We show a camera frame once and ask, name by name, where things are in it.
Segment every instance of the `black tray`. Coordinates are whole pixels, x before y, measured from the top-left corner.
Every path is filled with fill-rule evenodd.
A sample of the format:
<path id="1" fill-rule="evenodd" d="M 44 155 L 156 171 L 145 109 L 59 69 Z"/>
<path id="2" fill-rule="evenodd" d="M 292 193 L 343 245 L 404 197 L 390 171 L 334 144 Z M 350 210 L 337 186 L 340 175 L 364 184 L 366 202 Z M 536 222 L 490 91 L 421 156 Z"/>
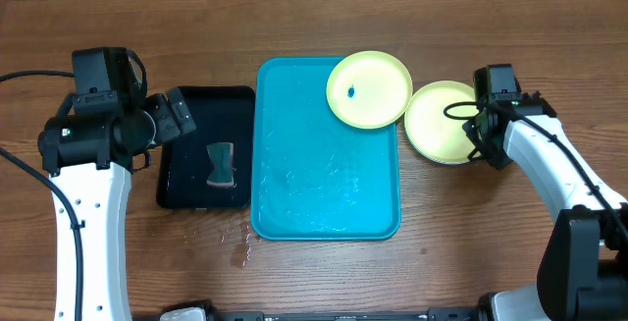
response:
<path id="1" fill-rule="evenodd" d="M 163 208 L 241 208 L 250 202 L 255 91 L 248 86 L 181 86 L 196 131 L 165 144 L 157 203 Z M 234 144 L 235 187 L 210 187 L 207 145 Z"/>

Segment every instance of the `wooden table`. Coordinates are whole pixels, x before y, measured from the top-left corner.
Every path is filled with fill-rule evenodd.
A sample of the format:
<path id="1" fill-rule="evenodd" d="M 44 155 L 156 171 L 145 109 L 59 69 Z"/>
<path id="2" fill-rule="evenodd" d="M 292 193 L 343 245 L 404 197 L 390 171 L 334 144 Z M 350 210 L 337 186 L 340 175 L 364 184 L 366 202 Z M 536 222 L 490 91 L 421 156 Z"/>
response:
<path id="1" fill-rule="evenodd" d="M 382 50 L 407 66 L 415 89 L 470 83 L 478 68 L 512 63 L 598 174 L 628 194 L 627 11 L 628 0 L 13 1 L 0 73 L 70 71 L 73 50 L 103 45 L 136 51 L 150 92 L 255 86 L 260 65 L 277 56 Z M 37 135 L 73 88 L 55 78 L 0 84 L 0 145 L 40 168 Z M 552 223 L 521 170 L 436 165 L 402 125 L 398 139 L 403 222 L 376 242 L 264 241 L 245 210 L 160 209 L 156 159 L 133 177 L 127 215 L 133 313 L 206 297 L 222 310 L 422 310 L 535 281 Z M 0 178 L 0 319 L 51 320 L 50 192 L 4 161 Z"/>

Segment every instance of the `blue tray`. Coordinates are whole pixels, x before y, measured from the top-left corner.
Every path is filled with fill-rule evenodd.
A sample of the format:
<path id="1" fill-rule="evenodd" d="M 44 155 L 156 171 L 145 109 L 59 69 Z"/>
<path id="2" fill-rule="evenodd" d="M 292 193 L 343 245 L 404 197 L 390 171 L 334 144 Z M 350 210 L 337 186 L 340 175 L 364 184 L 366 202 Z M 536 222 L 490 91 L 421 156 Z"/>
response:
<path id="1" fill-rule="evenodd" d="M 355 129 L 327 103 L 341 57 L 278 58 L 257 75 L 251 224 L 270 240 L 381 240 L 401 223 L 396 125 Z"/>

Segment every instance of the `yellow plate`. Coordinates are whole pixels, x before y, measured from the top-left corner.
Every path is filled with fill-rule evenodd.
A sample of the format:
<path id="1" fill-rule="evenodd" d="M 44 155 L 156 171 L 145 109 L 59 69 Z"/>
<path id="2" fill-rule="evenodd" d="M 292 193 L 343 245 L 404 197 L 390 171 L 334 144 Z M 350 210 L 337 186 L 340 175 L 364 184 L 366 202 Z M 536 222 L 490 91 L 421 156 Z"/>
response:
<path id="1" fill-rule="evenodd" d="M 443 115 L 445 106 L 458 101 L 474 101 L 473 88 L 467 84 L 441 80 L 427 84 L 412 95 L 405 112 L 405 132 L 421 154 L 442 164 L 462 164 L 474 146 L 462 129 L 463 121 Z M 461 106 L 449 111 L 456 116 L 473 116 L 478 110 Z"/>
<path id="2" fill-rule="evenodd" d="M 327 101 L 345 123 L 377 129 L 396 121 L 408 106 L 412 78 L 395 57 L 358 52 L 340 61 L 327 81 Z"/>

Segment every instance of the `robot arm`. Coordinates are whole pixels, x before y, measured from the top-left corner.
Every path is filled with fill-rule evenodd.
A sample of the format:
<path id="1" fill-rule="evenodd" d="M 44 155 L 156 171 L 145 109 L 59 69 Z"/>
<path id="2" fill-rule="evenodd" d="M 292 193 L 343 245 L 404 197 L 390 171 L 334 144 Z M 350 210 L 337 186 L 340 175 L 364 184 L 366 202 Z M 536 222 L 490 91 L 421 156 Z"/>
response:
<path id="1" fill-rule="evenodd" d="M 625 198 L 578 154 L 540 94 L 521 92 L 509 65 L 477 71 L 474 83 L 480 113 L 463 125 L 476 147 L 469 159 L 479 151 L 498 170 L 517 162 L 555 222 L 537 284 L 481 298 L 480 314 L 495 321 L 628 319 Z M 600 241 L 619 250 L 617 258 L 599 261 Z"/>
<path id="2" fill-rule="evenodd" d="M 61 169 L 50 179 L 73 204 L 84 222 L 83 320 L 131 321 L 127 294 L 125 217 L 131 173 L 112 163 L 97 170 L 93 163 Z M 57 303 L 55 320 L 75 319 L 77 257 L 68 213 L 53 195 L 57 218 Z"/>
<path id="3" fill-rule="evenodd" d="M 614 209 L 621 208 L 620 203 L 626 199 L 608 187 L 589 167 L 567 139 L 557 118 L 536 115 L 529 116 L 528 119 L 549 133 L 555 134 L 578 159 L 589 178 L 600 187 L 600 192 L 608 203 Z M 508 123 L 503 150 L 526 173 L 554 222 L 562 209 L 572 209 L 576 205 L 584 205 L 592 210 L 604 210 L 600 202 L 591 195 L 591 191 L 564 153 L 528 124 L 522 121 Z"/>
<path id="4" fill-rule="evenodd" d="M 163 94 L 146 98 L 146 72 L 130 50 L 75 51 L 73 65 L 77 92 L 64 100 L 38 140 L 43 169 L 71 202 L 82 239 L 81 263 L 68 212 L 53 194 L 55 320 L 131 321 L 125 220 L 132 158 L 143 153 L 148 166 L 147 149 L 194 131 L 195 124 L 177 88 L 167 91 L 168 100 Z"/>

